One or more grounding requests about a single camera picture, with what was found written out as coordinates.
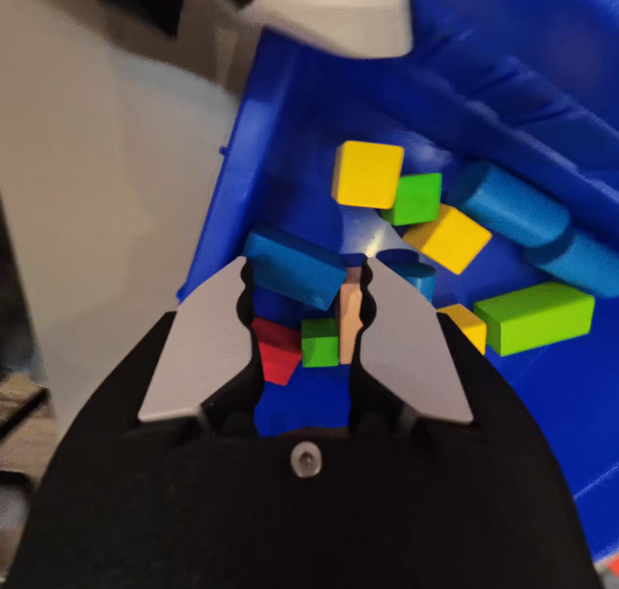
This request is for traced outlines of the natural wooden block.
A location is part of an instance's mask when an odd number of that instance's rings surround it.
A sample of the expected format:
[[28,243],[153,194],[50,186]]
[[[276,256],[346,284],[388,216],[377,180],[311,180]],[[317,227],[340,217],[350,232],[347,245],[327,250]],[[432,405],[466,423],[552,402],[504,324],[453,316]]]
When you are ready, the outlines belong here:
[[346,278],[339,289],[336,319],[339,334],[339,364],[352,363],[357,335],[362,328],[360,308],[362,267],[346,268]]

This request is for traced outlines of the small green wooden block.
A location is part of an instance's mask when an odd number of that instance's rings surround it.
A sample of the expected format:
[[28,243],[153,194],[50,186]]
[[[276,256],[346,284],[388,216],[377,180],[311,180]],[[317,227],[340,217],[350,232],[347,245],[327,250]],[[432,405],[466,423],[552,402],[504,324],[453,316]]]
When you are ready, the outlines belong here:
[[301,348],[304,368],[338,366],[339,334],[336,319],[302,320]]

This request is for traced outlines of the long green wooden block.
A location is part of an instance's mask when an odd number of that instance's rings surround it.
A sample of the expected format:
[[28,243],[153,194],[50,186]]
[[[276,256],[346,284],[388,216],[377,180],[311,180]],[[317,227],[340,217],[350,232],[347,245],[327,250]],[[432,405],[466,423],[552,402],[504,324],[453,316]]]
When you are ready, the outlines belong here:
[[594,308],[594,296],[557,282],[474,303],[486,342],[501,357],[587,335]]

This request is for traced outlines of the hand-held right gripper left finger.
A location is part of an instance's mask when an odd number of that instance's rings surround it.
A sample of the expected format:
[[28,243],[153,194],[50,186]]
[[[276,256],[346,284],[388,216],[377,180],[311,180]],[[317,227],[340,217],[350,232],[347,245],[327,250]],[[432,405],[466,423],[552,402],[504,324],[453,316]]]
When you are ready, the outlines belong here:
[[250,419],[264,391],[256,333],[252,263],[239,256],[178,306],[139,409],[140,422],[185,417],[223,425]]

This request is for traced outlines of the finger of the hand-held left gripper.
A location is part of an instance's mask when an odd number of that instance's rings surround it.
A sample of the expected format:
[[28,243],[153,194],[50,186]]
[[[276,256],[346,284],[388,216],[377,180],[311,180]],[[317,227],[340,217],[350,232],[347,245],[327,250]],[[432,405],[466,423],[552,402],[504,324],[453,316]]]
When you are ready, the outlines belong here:
[[414,46],[411,0],[223,0],[247,22],[352,59],[399,58]]

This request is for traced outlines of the yellow wooden cube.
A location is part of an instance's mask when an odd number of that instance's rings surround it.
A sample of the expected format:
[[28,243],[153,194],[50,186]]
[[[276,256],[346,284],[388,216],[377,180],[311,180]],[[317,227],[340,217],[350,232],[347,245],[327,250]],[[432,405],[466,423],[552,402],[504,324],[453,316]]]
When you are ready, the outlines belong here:
[[399,145],[345,141],[336,150],[331,197],[342,206],[390,209],[404,154]]

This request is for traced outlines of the blue plastic bin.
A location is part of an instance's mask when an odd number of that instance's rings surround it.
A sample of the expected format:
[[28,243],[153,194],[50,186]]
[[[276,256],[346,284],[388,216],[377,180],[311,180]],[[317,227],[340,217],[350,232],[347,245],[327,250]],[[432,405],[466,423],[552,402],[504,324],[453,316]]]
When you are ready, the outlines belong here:
[[[190,292],[241,253],[255,224],[360,253],[367,211],[330,198],[336,148],[400,145],[405,173],[491,160],[567,206],[575,229],[618,252],[618,0],[413,0],[414,50],[337,58],[260,39],[187,279]],[[492,237],[460,276],[438,268],[438,307],[547,281]],[[618,298],[597,298],[591,332],[491,363],[544,431],[592,558],[618,551]],[[261,433],[344,424],[345,367],[267,387]]]

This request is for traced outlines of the blue wooden cylinder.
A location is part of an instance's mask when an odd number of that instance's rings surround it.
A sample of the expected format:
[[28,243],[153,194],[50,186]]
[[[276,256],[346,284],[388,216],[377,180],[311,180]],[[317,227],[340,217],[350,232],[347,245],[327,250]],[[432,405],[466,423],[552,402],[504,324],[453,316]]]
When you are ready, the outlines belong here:
[[405,249],[389,249],[378,252],[376,257],[407,283],[413,285],[432,303],[437,271],[434,267],[422,263],[417,252]]
[[618,297],[618,252],[575,230],[555,241],[524,248],[523,259],[562,282],[596,297]]
[[467,164],[450,185],[446,201],[483,227],[528,248],[554,242],[570,226],[563,204],[487,160]]

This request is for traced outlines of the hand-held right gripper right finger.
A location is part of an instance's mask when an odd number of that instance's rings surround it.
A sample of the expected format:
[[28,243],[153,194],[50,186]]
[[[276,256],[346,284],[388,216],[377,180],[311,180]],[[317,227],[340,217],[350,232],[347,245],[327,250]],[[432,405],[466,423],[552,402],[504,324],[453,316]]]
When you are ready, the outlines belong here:
[[377,258],[363,263],[360,287],[349,427],[368,415],[388,427],[412,427],[418,418],[470,425],[473,412],[433,306]]

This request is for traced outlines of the green wooden cube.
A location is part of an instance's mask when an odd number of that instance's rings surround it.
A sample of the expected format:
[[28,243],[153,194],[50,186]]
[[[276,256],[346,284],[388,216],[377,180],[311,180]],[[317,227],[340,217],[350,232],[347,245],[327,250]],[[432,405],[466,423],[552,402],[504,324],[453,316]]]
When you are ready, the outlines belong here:
[[441,173],[401,176],[390,209],[381,211],[383,221],[393,226],[431,222],[438,218],[442,191]]

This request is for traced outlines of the red wooden block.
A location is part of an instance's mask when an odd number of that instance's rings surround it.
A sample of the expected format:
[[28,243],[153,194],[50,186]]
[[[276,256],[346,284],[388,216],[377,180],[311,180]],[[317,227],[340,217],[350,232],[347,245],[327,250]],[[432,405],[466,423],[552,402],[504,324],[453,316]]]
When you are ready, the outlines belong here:
[[251,326],[258,340],[265,381],[287,386],[302,359],[300,330],[260,317],[254,318]]

